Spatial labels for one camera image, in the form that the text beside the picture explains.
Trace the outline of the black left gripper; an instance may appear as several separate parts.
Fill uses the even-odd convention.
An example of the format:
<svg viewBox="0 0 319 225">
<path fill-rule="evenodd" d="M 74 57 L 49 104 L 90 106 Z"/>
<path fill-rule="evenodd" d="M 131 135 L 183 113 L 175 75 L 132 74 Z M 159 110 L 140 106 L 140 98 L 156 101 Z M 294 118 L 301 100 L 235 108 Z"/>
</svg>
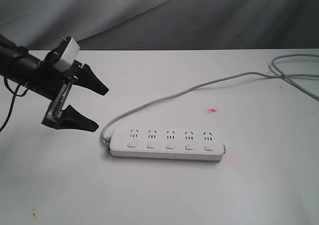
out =
<svg viewBox="0 0 319 225">
<path fill-rule="evenodd" d="M 71 67 L 61 73 L 52 65 L 41 60 L 27 60 L 28 76 L 25 87 L 50 100 L 42 124 L 56 129 L 73 129 L 95 132 L 99 125 L 80 114 L 71 105 L 63 104 L 73 85 L 87 88 L 105 95 L 109 88 L 102 83 L 87 64 L 74 61 Z"/>
</svg>

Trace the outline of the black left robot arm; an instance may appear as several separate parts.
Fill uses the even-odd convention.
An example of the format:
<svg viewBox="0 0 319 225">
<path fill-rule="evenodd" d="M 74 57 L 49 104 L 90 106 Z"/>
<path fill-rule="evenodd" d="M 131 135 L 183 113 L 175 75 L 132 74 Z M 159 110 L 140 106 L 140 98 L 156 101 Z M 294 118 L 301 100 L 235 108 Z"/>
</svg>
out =
<svg viewBox="0 0 319 225">
<path fill-rule="evenodd" d="M 55 130 L 75 129 L 94 132 L 98 124 L 72 106 L 63 108 L 73 85 L 105 95 L 109 89 L 88 64 L 76 60 L 80 46 L 72 37 L 63 38 L 43 60 L 31 55 L 4 36 L 0 37 L 0 74 L 5 86 L 11 80 L 50 100 L 42 125 Z"/>
</svg>

